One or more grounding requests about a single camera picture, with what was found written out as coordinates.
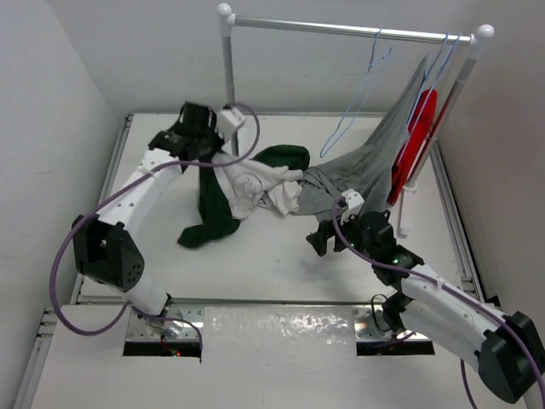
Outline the green and white t shirt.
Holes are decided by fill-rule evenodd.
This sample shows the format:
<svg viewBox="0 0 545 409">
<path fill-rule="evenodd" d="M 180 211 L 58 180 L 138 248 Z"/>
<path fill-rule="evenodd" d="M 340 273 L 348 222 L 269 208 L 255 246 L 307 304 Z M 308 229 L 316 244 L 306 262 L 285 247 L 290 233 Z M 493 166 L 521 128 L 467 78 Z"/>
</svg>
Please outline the green and white t shirt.
<svg viewBox="0 0 545 409">
<path fill-rule="evenodd" d="M 299 180 L 310 164 L 302 146 L 276 145 L 237 164 L 228 153 L 211 158 L 214 168 L 198 174 L 198 213 L 201 222 L 184 230 L 177 243 L 197 249 L 234 234 L 256 207 L 274 208 L 281 216 L 299 210 Z"/>
</svg>

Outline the light blue hanger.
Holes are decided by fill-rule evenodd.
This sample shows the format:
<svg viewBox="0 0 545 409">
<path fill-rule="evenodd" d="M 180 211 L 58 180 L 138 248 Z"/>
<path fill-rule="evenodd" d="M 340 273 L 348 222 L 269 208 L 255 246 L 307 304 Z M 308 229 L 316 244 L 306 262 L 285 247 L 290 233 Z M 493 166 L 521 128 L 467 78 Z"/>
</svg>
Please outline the light blue hanger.
<svg viewBox="0 0 545 409">
<path fill-rule="evenodd" d="M 388 65 L 393 51 L 392 47 L 388 47 L 383 54 L 377 54 L 377 44 L 379 43 L 384 29 L 385 26 L 382 26 L 374 37 L 367 69 L 361 78 L 359 85 L 352 93 L 351 99 L 348 102 L 344 113 L 341 115 L 341 118 L 338 120 L 336 127 L 321 147 L 318 153 L 320 158 L 325 158 L 341 138 L 350 130 L 355 119 L 363 112 L 366 102 L 375 87 L 381 81 L 383 70 Z"/>
</svg>

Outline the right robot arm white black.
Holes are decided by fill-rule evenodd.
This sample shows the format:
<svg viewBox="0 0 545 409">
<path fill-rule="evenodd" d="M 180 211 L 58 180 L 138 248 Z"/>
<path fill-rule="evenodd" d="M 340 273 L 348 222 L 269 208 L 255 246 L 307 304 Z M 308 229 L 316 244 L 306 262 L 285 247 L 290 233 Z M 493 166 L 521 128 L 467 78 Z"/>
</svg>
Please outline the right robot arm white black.
<svg viewBox="0 0 545 409">
<path fill-rule="evenodd" d="M 388 211 L 322 221 L 307 242 L 319 256 L 351 251 L 369 262 L 395 292 L 382 304 L 389 331 L 414 331 L 456 355 L 500 400 L 516 403 L 532 386 L 544 387 L 544 346 L 534 322 L 507 314 L 443 280 L 394 237 Z"/>
</svg>

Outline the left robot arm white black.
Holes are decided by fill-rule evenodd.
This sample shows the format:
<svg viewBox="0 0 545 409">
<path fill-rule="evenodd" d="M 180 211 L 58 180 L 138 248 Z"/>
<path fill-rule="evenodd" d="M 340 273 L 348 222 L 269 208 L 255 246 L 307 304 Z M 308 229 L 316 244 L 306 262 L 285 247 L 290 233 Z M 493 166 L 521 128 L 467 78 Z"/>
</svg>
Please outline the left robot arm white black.
<svg viewBox="0 0 545 409">
<path fill-rule="evenodd" d="M 160 315 L 169 295 L 145 273 L 135 236 L 167 187 L 187 169 L 223 145 L 217 114 L 209 107 L 185 103 L 176 122 L 148 143 L 138 166 L 106 204 L 73 227 L 77 271 L 123 295 L 145 314 Z"/>
</svg>

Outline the grey t shirt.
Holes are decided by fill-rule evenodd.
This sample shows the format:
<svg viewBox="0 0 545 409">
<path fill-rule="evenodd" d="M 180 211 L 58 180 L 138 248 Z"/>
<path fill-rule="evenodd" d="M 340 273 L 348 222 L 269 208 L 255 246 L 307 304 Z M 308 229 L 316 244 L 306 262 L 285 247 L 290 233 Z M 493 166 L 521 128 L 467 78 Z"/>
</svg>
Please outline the grey t shirt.
<svg viewBox="0 0 545 409">
<path fill-rule="evenodd" d="M 320 222 L 329 220 L 335 200 L 349 189 L 363 197 L 362 212 L 386 209 L 392 186 L 392 167 L 409 137 L 408 121 L 421 93 L 427 64 L 425 56 L 401 96 L 363 145 L 303 172 L 299 180 L 298 216 L 315 216 Z"/>
</svg>

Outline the red t shirt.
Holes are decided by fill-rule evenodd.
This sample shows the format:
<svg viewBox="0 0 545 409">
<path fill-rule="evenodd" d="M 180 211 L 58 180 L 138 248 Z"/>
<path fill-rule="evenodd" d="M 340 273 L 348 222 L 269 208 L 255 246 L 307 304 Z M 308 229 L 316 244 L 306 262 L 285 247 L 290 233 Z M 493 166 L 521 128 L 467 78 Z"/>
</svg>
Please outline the red t shirt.
<svg viewBox="0 0 545 409">
<path fill-rule="evenodd" d="M 410 171 L 416 162 L 416 156 L 432 128 L 437 100 L 438 91 L 436 89 L 425 89 L 416 103 L 408 125 L 409 140 L 400 149 L 392 167 L 392 187 L 387 197 L 389 205 L 395 205 L 398 201 L 402 187 L 407 182 Z"/>
</svg>

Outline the blue hanger with grey shirt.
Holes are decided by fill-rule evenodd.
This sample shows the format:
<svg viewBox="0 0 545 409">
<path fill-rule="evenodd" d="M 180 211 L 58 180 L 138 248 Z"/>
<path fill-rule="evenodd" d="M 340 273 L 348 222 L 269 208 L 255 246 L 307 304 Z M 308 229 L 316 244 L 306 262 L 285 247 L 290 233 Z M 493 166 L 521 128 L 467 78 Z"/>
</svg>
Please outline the blue hanger with grey shirt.
<svg viewBox="0 0 545 409">
<path fill-rule="evenodd" d="M 424 72 L 424 76 L 423 76 L 420 88 L 418 90 L 418 93 L 416 94 L 415 103 L 414 103 L 413 107 L 411 108 L 411 112 L 410 112 L 409 117 L 407 118 L 406 130 L 407 130 L 408 136 L 405 138 L 404 141 L 408 141 L 410 139 L 410 133 L 412 132 L 412 128 L 411 128 L 412 125 L 410 123 L 413 120 L 413 118 L 417 115 L 418 101 L 419 101 L 419 99 L 421 97 L 421 94 L 422 94 L 422 92 L 423 92 L 423 90 L 425 88 L 425 85 L 426 85 L 431 73 L 433 72 L 433 69 L 435 68 L 435 66 L 436 66 L 436 64 L 437 64 L 437 62 L 439 60 L 439 57 L 443 54 L 443 51 L 445 49 L 445 46 L 446 46 L 446 43 L 448 41 L 448 36 L 449 35 L 450 35 L 449 32 L 445 33 L 445 38 L 443 39 L 443 41 L 442 41 L 442 43 L 440 45 L 438 53 L 433 57 L 433 62 L 427 67 L 426 71 Z"/>
</svg>

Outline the blue hanger with red shirt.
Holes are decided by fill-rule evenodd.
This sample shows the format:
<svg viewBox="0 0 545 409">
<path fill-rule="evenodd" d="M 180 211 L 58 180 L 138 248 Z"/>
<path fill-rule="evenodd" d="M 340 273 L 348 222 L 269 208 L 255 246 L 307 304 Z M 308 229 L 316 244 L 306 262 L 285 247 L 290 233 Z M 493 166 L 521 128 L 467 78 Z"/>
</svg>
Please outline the blue hanger with red shirt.
<svg viewBox="0 0 545 409">
<path fill-rule="evenodd" d="M 427 102 L 428 100 L 431 98 L 431 92 L 433 90 L 435 90 L 436 86 L 438 84 L 440 84 L 440 81 L 441 81 L 441 78 L 444 76 L 444 73 L 445 73 L 445 70 L 446 70 L 446 67 L 449 65 L 449 62 L 450 62 L 450 59 L 452 58 L 452 55 L 455 53 L 457 47 L 458 47 L 458 44 L 460 43 L 461 41 L 461 37 L 462 37 L 462 34 L 459 33 L 458 35 L 455 36 L 455 39 L 453 40 L 453 42 L 450 44 L 450 45 L 447 45 L 446 43 L 446 46 L 445 46 L 445 49 L 443 51 L 443 54 L 439 57 L 439 60 L 435 66 L 435 68 L 433 69 L 433 72 L 431 73 L 426 85 L 425 85 L 425 88 L 421 94 L 421 97 L 422 95 L 424 94 L 424 91 L 427 90 L 428 91 L 428 95 L 424 98 L 424 101 L 422 103 L 422 106 L 420 108 L 418 108 L 418 105 L 417 105 L 417 108 L 418 108 L 418 111 L 417 111 L 417 115 L 413 118 L 413 120 L 411 121 L 411 125 L 412 125 L 412 131 L 413 129 L 416 127 L 418 121 L 420 120 L 421 116 L 422 116 L 422 113 L 423 113 L 423 110 L 425 108 L 425 106 L 427 105 Z"/>
</svg>

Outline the white metal clothes rack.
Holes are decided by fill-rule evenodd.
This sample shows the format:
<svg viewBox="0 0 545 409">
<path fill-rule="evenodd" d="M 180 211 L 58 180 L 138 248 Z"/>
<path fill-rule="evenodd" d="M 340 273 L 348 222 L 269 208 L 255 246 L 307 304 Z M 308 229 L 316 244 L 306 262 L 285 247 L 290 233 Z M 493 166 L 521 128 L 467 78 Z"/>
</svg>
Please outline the white metal clothes rack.
<svg viewBox="0 0 545 409">
<path fill-rule="evenodd" d="M 480 26 L 474 34 L 471 35 L 450 35 L 431 32 L 414 32 L 406 30 L 384 29 L 363 26 L 344 26 L 326 23 L 313 23 L 295 20 L 275 20 L 268 18 L 241 16 L 233 13 L 232 8 L 227 3 L 221 3 L 217 6 L 219 19 L 219 28 L 221 34 L 221 49 L 224 64 L 225 84 L 227 101 L 233 103 L 236 100 L 235 86 L 233 79 L 232 64 L 232 29 L 236 26 L 252 27 L 270 30 L 282 30 L 291 32 L 312 32 L 329 35 L 351 36 L 351 37 L 374 37 L 376 39 L 385 38 L 394 41 L 406 41 L 411 43 L 436 43 L 451 46 L 449 51 L 453 54 L 455 47 L 463 45 L 469 47 L 469 52 L 462 68 L 460 69 L 455 82 L 446 96 L 443 106 L 423 142 L 422 149 L 416 157 L 416 162 L 411 166 L 411 173 L 408 180 L 403 185 L 400 193 L 399 218 L 397 232 L 402 238 L 410 235 L 412 228 L 411 217 L 416 210 L 416 192 L 417 179 L 422 172 L 422 168 L 434 148 L 437 137 L 443 128 L 444 121 L 450 115 L 456 100 L 461 94 L 465 83 L 467 82 L 476 62 L 484 53 L 486 46 L 494 37 L 495 29 L 493 26 L 484 24 Z"/>
</svg>

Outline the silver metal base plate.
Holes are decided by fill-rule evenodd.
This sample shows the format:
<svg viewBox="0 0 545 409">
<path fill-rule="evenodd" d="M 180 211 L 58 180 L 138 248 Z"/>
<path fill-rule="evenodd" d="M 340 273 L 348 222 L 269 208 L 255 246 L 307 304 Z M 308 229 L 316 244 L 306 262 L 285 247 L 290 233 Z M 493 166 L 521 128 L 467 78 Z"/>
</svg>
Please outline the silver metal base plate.
<svg viewBox="0 0 545 409">
<path fill-rule="evenodd" d="M 178 342 L 196 342 L 208 327 L 221 334 L 232 328 L 279 329 L 284 336 L 318 333 L 353 336 L 358 343 L 387 343 L 394 339 L 389 331 L 376 327 L 382 308 L 359 305 L 174 303 L 165 323 L 166 337 Z"/>
</svg>

